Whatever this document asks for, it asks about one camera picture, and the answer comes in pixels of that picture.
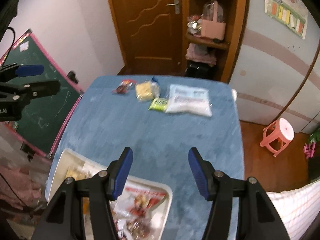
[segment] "wooden floor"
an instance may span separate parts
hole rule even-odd
[[[265,126],[240,122],[244,146],[244,173],[247,179],[254,176],[265,191],[281,192],[308,184],[308,162],[303,146],[309,135],[298,133],[277,157],[260,147]]]

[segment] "table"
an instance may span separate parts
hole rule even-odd
[[[244,153],[236,104],[228,84],[203,79],[156,76],[165,96],[170,84],[209,89],[212,117],[148,111],[135,90],[112,94],[122,81],[152,76],[101,76],[87,89],[73,113],[55,153],[46,187],[48,198],[58,160],[65,148],[108,166],[124,147],[133,150],[130,175],[168,185],[173,201],[162,239],[200,240],[211,204],[197,189],[188,151],[197,147],[202,158],[232,178],[244,178]],[[233,201],[229,238],[237,228],[238,201]]]

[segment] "snack package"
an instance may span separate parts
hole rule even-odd
[[[169,87],[169,100],[166,113],[188,112],[212,116],[209,91],[203,88],[172,84]]]
[[[165,196],[165,192],[127,182],[113,211],[125,217],[150,220],[151,211],[164,201]]]
[[[157,110],[165,112],[167,110],[168,100],[165,98],[155,98],[151,102],[151,105],[148,110]]]
[[[154,229],[150,223],[151,212],[165,200],[165,197],[165,192],[127,181],[122,195],[116,201],[109,202],[119,239],[154,239]],[[84,221],[86,239],[91,240],[93,234],[90,216],[85,216]]]
[[[160,96],[160,87],[157,82],[145,81],[136,84],[136,94],[139,101],[148,101]]]
[[[132,79],[123,79],[121,84],[112,92],[115,94],[125,94],[130,88],[132,88],[137,82]]]

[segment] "pink plastic stool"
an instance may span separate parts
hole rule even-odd
[[[268,129],[273,130],[273,132],[267,136]],[[289,145],[293,137],[294,131],[291,124],[286,119],[280,118],[272,124],[270,124],[265,129],[263,129],[263,138],[262,142],[260,143],[260,146],[266,147],[270,152],[273,153],[273,156],[276,157]],[[279,150],[275,150],[273,147],[270,146],[270,143],[274,140],[278,140],[280,142]]]

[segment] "wall stripe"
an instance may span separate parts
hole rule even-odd
[[[292,67],[294,70],[298,71],[304,77],[310,68],[307,63],[286,47],[248,28],[245,30],[242,44],[261,50],[270,56],[277,58]],[[320,90],[320,77],[316,72],[312,71],[308,79]]]
[[[264,100],[264,99],[261,99],[261,98],[257,98],[257,97],[254,97],[254,96],[251,96],[251,95],[248,95],[248,94],[244,94],[244,93],[240,93],[238,92],[238,98],[242,98],[242,99],[246,99],[246,100],[249,100],[249,101],[253,101],[253,102],[256,102],[256,103],[259,103],[259,104],[263,104],[263,105],[266,105],[266,106],[271,106],[273,108],[276,108],[278,110],[282,110],[284,109],[283,106],[277,104],[277,103],[274,103],[274,102],[271,102],[271,101],[268,101],[268,100]],[[318,124],[320,124],[320,122],[318,122],[317,120],[315,119],[312,119],[312,118],[309,118],[303,114],[300,114],[298,113],[297,111],[294,111],[294,110],[291,110],[291,109],[286,109],[285,112],[289,113],[289,114],[292,114],[292,115],[295,115],[303,120],[306,120],[308,122],[311,122],[311,121],[314,121],[314,122],[317,122]]]

